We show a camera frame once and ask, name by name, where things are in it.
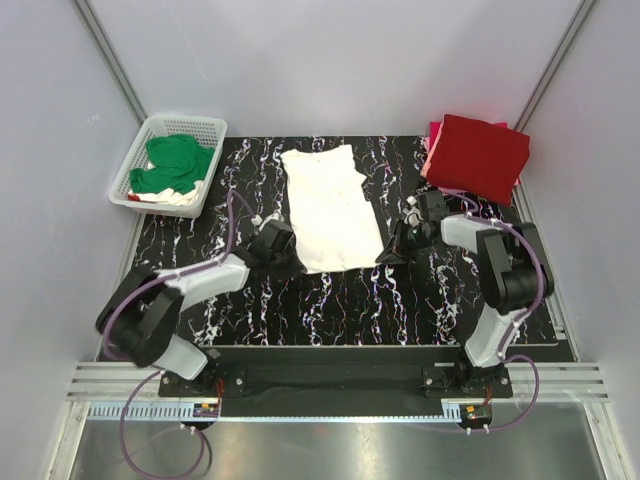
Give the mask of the white t shirt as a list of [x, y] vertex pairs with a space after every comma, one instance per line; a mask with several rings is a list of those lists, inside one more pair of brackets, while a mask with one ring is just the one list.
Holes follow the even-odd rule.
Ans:
[[289, 217], [296, 254], [308, 274], [336, 273], [376, 266], [383, 242], [366, 176], [356, 170], [353, 149], [281, 154], [287, 175]]

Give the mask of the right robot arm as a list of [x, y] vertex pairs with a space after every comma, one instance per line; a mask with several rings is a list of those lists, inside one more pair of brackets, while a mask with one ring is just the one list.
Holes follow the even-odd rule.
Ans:
[[521, 325], [549, 297], [555, 283], [539, 231], [531, 222], [509, 224], [477, 216], [478, 205], [455, 213], [445, 196], [456, 191], [428, 190], [406, 200], [378, 264], [412, 262], [436, 244], [458, 247], [476, 256], [484, 300], [476, 327], [453, 367], [451, 383], [476, 396], [501, 376], [506, 352]]

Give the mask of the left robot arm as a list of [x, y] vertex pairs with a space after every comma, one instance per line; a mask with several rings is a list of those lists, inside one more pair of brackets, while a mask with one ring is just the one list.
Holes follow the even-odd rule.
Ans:
[[250, 280], [304, 271], [293, 228], [278, 216], [268, 217], [249, 240], [217, 259], [171, 270], [133, 268], [96, 320], [103, 351], [140, 368], [171, 372], [193, 395], [206, 395], [215, 386], [217, 359], [176, 333], [181, 314], [207, 299], [240, 291]]

